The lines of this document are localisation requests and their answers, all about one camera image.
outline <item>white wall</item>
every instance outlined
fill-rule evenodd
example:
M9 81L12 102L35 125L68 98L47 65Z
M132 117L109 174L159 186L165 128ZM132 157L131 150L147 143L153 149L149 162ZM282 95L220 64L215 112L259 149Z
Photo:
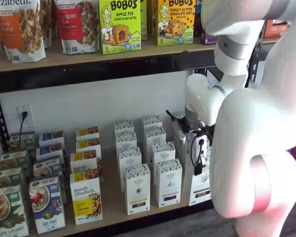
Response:
M9 134L18 133L16 106L30 104L37 134L63 129L67 148L74 151L74 131L99 126L103 148L114 146L113 122L136 119L138 140L142 139L139 119L162 115L171 136L165 110L184 111L185 81L190 71L144 77L98 81L0 94Z

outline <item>robotic arm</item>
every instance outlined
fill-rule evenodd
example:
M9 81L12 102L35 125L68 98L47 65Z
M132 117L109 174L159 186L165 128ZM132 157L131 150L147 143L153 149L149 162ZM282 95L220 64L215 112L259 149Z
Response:
M243 89L247 64L266 19L290 23L269 53L259 89ZM216 124L210 164L216 211L236 219L241 237L278 237L296 201L296 0L203 0L202 24L218 36L224 73L208 87L187 80L186 119Z

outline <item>power cord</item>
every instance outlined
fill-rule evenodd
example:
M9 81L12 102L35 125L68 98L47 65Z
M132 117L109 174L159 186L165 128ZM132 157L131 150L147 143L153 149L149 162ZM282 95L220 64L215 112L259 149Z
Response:
M21 146L21 133L22 133L23 123L24 123L24 120L26 119L27 116L28 116L28 112L26 112L26 111L22 112L22 122L21 122L21 127L20 127L18 150L20 149L20 146Z

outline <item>electrical outlet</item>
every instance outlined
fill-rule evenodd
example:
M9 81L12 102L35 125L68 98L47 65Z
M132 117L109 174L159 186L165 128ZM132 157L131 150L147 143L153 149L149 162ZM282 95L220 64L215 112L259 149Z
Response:
M28 112L27 117L25 118L24 122L23 122L23 126L22 126L22 131L32 131L34 130L34 120L33 120L33 114L32 114L32 110L31 110L31 106L30 105L21 105L21 106L17 106L16 110L18 112L18 117L20 120L20 123L22 122L22 113L23 112Z

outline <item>floor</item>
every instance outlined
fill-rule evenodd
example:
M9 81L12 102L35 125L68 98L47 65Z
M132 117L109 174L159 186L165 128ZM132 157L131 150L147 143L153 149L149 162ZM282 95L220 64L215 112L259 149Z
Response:
M116 237L231 237L232 224L215 210L209 210ZM296 204L284 224L281 237L296 237Z

